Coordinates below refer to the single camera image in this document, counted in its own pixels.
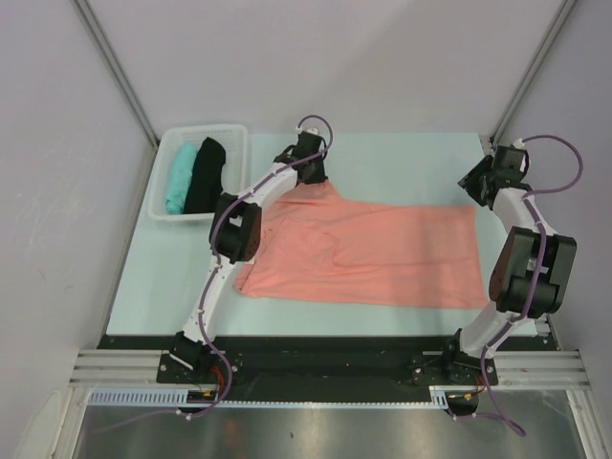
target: pink t-shirt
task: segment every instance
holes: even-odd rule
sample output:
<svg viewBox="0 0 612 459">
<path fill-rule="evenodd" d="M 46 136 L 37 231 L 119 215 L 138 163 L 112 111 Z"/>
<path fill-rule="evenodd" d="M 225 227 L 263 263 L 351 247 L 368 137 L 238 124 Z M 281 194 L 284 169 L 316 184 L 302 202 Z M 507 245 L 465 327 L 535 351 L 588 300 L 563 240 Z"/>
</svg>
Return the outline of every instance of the pink t-shirt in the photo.
<svg viewBox="0 0 612 459">
<path fill-rule="evenodd" d="M 397 207 L 300 185 L 264 211 L 261 245 L 236 289 L 248 296 L 482 308 L 474 207 Z"/>
</svg>

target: plastic bin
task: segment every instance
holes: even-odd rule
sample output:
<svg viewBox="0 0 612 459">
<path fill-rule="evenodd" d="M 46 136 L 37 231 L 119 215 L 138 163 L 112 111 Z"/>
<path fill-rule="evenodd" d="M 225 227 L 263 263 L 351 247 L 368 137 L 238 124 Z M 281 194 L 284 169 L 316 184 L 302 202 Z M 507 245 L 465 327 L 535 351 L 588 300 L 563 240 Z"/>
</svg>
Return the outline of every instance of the plastic bin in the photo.
<svg viewBox="0 0 612 459">
<path fill-rule="evenodd" d="M 160 148 L 151 173 L 148 214 L 153 220 L 166 222 L 195 222 L 212 220 L 214 213 L 168 215 L 165 211 L 167 177 L 178 149 L 184 143 L 197 148 L 206 137 L 215 139 L 226 150 L 226 163 L 221 173 L 223 190 L 236 194 L 246 186 L 247 180 L 247 128 L 240 124 L 211 124 L 207 126 L 176 127 L 162 136 Z"/>
</svg>

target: purple cable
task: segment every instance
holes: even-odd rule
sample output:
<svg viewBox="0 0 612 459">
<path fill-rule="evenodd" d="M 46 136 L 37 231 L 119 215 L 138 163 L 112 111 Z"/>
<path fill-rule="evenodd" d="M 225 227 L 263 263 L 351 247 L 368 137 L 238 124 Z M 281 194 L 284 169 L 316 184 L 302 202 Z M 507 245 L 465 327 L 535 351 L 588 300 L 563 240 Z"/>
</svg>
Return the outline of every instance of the purple cable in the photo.
<svg viewBox="0 0 612 459">
<path fill-rule="evenodd" d="M 204 323 L 204 302 L 207 297 L 208 290 L 210 289 L 210 286 L 212 285 L 212 281 L 214 280 L 216 275 L 219 273 L 219 269 L 221 267 L 220 266 L 221 265 L 221 255 L 219 254 L 219 251 L 217 251 L 216 249 L 217 239 L 219 238 L 219 231 L 221 230 L 221 227 L 223 227 L 223 224 L 226 222 L 226 220 L 231 215 L 233 210 L 238 205 L 240 205 L 240 203 L 244 202 L 245 199 L 250 198 L 254 193 L 256 193 L 263 185 L 265 185 L 269 180 L 271 180 L 275 176 L 276 173 L 287 170 L 288 168 L 293 167 L 295 165 L 307 163 L 313 159 L 318 158 L 319 156 L 325 155 L 329 151 L 329 149 L 332 147 L 332 143 L 334 143 L 334 130 L 332 129 L 332 126 L 324 117 L 321 117 L 319 115 L 308 115 L 300 120 L 300 122 L 297 124 L 297 127 L 298 128 L 301 127 L 304 121 L 310 120 L 310 119 L 320 120 L 323 122 L 323 124 L 325 124 L 325 127 L 327 127 L 327 130 L 329 131 L 329 143 L 327 144 L 327 146 L 325 146 L 322 150 L 319 150 L 317 153 L 314 153 L 306 158 L 294 161 L 292 163 L 289 163 L 287 165 L 284 165 L 278 168 L 278 170 L 275 173 L 268 174 L 266 177 L 260 180 L 250 191 L 247 191 L 245 194 L 238 197 L 233 203 L 231 203 L 231 205 L 229 205 L 228 208 L 226 208 L 225 211 L 221 214 L 221 216 L 217 220 L 216 225 L 214 226 L 214 229 L 212 230 L 212 236 L 210 237 L 210 245 L 212 249 L 212 254 L 217 258 L 217 265 L 219 266 L 215 267 L 214 270 L 212 270 L 212 273 L 210 273 L 210 276 L 208 277 L 207 284 L 204 287 L 204 290 L 202 291 L 202 296 L 200 297 L 200 308 L 199 308 L 200 313 L 198 314 L 198 325 L 200 327 L 200 333 L 202 333 L 202 337 L 204 338 L 206 345 L 211 349 L 213 354 L 216 354 L 217 356 L 219 356 L 219 359 L 221 359 L 223 364 L 226 366 L 226 369 L 228 371 L 228 381 L 226 383 L 225 389 L 223 390 L 223 393 L 219 397 L 217 397 L 217 399 L 214 402 L 212 402 L 209 406 L 204 408 L 202 411 L 191 414 L 190 415 L 191 418 L 200 418 L 206 415 L 207 413 L 209 413 L 215 406 L 223 402 L 225 398 L 228 396 L 228 393 L 230 392 L 231 383 L 233 380 L 233 372 L 231 371 L 230 362 L 228 361 L 226 356 L 212 343 L 212 341 L 210 340 L 210 338 L 208 337 L 206 333 L 205 323 Z M 158 409 L 156 411 L 144 413 L 140 416 L 136 416 L 134 418 L 127 419 L 125 421 L 121 421 L 120 423 L 116 423 L 108 427 L 96 429 L 94 430 L 94 433 L 108 432 L 110 430 L 114 430 L 119 427 L 127 426 L 129 424 L 136 423 L 137 421 L 141 421 L 143 419 L 157 416 L 159 414 L 175 414 L 175 413 L 176 413 L 176 410 L 174 409 Z"/>
<path fill-rule="evenodd" d="M 517 317 L 510 318 L 509 321 L 506 323 L 506 325 L 504 325 L 504 327 L 499 331 L 499 333 L 495 335 L 495 337 L 493 337 L 493 339 L 487 343 L 487 345 L 482 350 L 482 353 L 480 355 L 480 371 L 483 375 L 485 386 L 487 387 L 487 391 L 489 392 L 491 401 L 493 402 L 493 405 L 495 406 L 495 409 L 497 409 L 497 412 L 499 414 L 482 413 L 482 414 L 476 414 L 475 416 L 455 416 L 454 414 L 452 414 L 452 411 L 450 411 L 450 409 L 448 410 L 448 412 L 453 416 L 453 419 L 480 417 L 480 418 L 490 418 L 490 419 L 502 420 L 519 437 L 527 436 L 527 432 L 525 431 L 523 427 L 521 427 L 519 424 L 517 424 L 512 419 L 510 419 L 508 415 L 506 415 L 506 413 L 501 407 L 501 403 L 497 400 L 497 396 L 494 394 L 491 388 L 491 384 L 489 383 L 489 378 L 487 376 L 488 373 L 487 373 L 487 362 L 486 362 L 487 351 L 491 347 L 494 347 L 504 337 L 504 335 L 506 335 L 506 333 L 510 331 L 514 323 L 522 320 L 529 314 L 529 309 L 531 308 L 532 302 L 534 301 L 534 295 L 536 294 L 537 280 L 541 273 L 542 265 L 544 263 L 544 255 L 546 253 L 546 229 L 544 228 L 544 225 L 540 221 L 539 214 L 537 213 L 536 208 L 527 198 L 529 198 L 530 196 L 537 195 L 537 194 L 559 193 L 561 191 L 565 191 L 566 189 L 571 188 L 580 180 L 580 177 L 582 177 L 582 171 L 584 169 L 584 162 L 578 150 L 571 143 L 569 143 L 568 141 L 566 141 L 565 139 L 561 137 L 552 136 L 548 134 L 542 134 L 539 136 L 532 136 L 532 137 L 528 137 L 527 139 L 523 139 L 523 142 L 527 143 L 527 142 L 535 141 L 538 139 L 551 139 L 553 141 L 561 142 L 565 146 L 567 146 L 570 150 L 572 150 L 572 152 L 576 156 L 576 159 L 578 160 L 578 173 L 576 174 L 576 177 L 574 178 L 574 180 L 572 180 L 569 184 L 565 186 L 560 186 L 558 188 L 549 188 L 549 189 L 535 189 L 532 191 L 528 191 L 527 193 L 523 195 L 523 203 L 525 203 L 525 207 L 527 208 L 527 210 L 529 210 L 529 213 L 534 218 L 534 222 L 537 225 L 537 229 L 540 232 L 540 243 L 539 243 L 539 248 L 537 250 L 537 259 L 535 260 L 534 272 L 532 274 L 532 281 L 529 285 L 529 292 L 527 293 L 527 298 L 525 298 L 525 304 L 523 306 L 523 309 L 520 315 L 518 315 Z"/>
</svg>

